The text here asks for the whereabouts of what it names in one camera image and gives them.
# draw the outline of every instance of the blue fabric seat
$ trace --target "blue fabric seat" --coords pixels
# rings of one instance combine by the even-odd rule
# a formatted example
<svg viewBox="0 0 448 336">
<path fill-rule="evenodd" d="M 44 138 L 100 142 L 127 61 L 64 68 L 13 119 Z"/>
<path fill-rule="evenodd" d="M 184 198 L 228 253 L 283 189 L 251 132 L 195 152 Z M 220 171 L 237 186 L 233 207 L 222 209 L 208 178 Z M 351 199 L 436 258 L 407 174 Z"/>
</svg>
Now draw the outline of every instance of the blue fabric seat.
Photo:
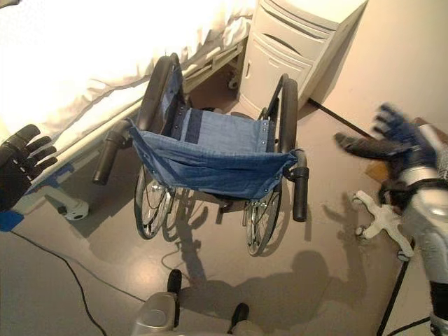
<svg viewBox="0 0 448 336">
<path fill-rule="evenodd" d="M 259 200 L 297 162 L 294 152 L 273 153 L 275 126 L 193 108 L 180 108 L 171 136 L 129 131 L 142 162 L 169 187 Z"/>
</svg>

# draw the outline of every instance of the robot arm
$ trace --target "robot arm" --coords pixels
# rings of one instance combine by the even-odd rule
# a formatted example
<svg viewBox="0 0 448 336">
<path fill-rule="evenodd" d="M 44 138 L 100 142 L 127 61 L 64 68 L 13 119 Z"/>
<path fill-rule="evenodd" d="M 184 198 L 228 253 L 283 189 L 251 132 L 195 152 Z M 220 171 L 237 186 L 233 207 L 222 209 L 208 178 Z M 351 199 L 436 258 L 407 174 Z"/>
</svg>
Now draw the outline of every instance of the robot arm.
<svg viewBox="0 0 448 336">
<path fill-rule="evenodd" d="M 392 205 L 402 210 L 402 224 L 420 245 L 433 303 L 431 331 L 448 335 L 448 183 L 438 180 L 437 155 L 416 125 L 389 105 L 381 105 L 374 130 L 384 139 L 357 139 L 336 134 L 348 153 L 386 161 Z"/>
<path fill-rule="evenodd" d="M 426 168 L 405 171 L 410 175 L 432 175 Z M 448 335 L 448 190 L 421 189 L 402 215 L 402 224 L 421 248 L 433 303 L 431 330 Z"/>
</svg>

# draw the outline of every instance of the beige wall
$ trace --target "beige wall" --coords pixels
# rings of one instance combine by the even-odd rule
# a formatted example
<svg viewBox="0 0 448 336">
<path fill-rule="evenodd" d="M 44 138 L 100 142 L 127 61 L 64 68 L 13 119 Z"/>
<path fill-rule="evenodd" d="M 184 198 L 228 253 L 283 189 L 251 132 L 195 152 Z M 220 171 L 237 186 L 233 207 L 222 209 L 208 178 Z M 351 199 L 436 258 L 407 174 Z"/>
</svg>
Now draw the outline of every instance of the beige wall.
<svg viewBox="0 0 448 336">
<path fill-rule="evenodd" d="M 448 132 L 448 1 L 370 0 L 311 98 L 367 132 L 382 102 Z"/>
</svg>

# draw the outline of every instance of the black glove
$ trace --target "black glove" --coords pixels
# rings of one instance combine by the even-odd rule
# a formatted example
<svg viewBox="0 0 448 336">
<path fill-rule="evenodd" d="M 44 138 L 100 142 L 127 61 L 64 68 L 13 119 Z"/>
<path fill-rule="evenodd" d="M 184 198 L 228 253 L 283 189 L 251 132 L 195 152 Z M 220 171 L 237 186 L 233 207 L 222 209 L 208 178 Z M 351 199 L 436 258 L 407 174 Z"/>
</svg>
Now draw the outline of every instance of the black glove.
<svg viewBox="0 0 448 336">
<path fill-rule="evenodd" d="M 337 133 L 335 139 L 350 154 L 387 161 L 391 179 L 397 179 L 403 170 L 412 167 L 436 168 L 434 148 L 399 111 L 383 104 L 375 122 L 373 130 L 383 135 L 383 140 L 359 139 L 343 133 Z"/>
<path fill-rule="evenodd" d="M 14 207 L 31 186 L 31 181 L 56 163 L 56 157 L 50 157 L 37 164 L 56 152 L 56 148 L 51 146 L 33 154 L 51 142 L 49 136 L 44 136 L 29 144 L 40 133 L 36 126 L 28 125 L 0 146 L 0 211 Z"/>
</svg>

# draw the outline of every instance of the wheelchair wheel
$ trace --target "wheelchair wheel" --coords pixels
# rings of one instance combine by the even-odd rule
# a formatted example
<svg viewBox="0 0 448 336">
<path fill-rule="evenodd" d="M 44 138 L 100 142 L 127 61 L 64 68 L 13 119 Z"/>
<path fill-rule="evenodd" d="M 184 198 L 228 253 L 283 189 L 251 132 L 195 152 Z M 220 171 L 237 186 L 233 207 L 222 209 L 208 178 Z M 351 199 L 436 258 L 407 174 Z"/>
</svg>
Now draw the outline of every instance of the wheelchair wheel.
<svg viewBox="0 0 448 336">
<path fill-rule="evenodd" d="M 246 242 L 251 256 L 259 256 L 274 233 L 281 203 L 281 183 L 264 198 L 248 202 L 244 209 Z"/>
<path fill-rule="evenodd" d="M 168 190 L 143 166 L 134 194 L 135 223 L 142 238 L 151 239 L 158 233 L 166 220 L 170 198 Z"/>
</svg>

